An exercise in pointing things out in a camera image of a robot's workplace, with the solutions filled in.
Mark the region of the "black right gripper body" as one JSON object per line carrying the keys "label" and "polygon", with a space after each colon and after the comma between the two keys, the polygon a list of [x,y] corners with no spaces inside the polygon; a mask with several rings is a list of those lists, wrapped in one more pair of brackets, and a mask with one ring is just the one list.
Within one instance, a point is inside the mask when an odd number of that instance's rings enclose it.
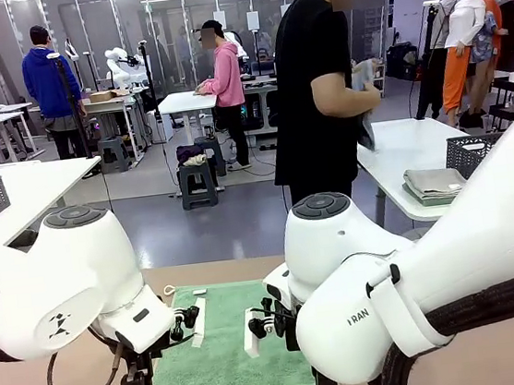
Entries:
{"label": "black right gripper body", "polygon": [[296,320],[293,313],[290,311],[284,313],[283,316],[283,329],[284,329],[284,338],[286,338],[285,346],[287,347],[287,351],[299,351],[300,347],[297,342],[296,335]]}

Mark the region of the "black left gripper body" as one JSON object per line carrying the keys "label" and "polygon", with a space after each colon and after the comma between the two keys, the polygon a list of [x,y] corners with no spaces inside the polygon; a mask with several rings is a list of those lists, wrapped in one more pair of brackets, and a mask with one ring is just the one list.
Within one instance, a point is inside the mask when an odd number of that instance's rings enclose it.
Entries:
{"label": "black left gripper body", "polygon": [[156,342],[144,350],[135,349],[135,346],[121,333],[116,334],[116,339],[124,346],[122,358],[126,362],[128,373],[139,371],[151,372],[154,358],[161,358],[162,350],[170,345],[170,331],[163,333]]}

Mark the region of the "person's right hand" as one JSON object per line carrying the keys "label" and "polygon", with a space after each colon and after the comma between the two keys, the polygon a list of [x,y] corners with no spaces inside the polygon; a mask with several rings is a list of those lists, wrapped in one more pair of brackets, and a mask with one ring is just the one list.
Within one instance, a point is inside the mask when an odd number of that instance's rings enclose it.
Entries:
{"label": "person's right hand", "polygon": [[358,91],[357,94],[360,97],[359,103],[363,113],[374,110],[380,104],[380,91],[371,82],[365,82],[364,90]]}

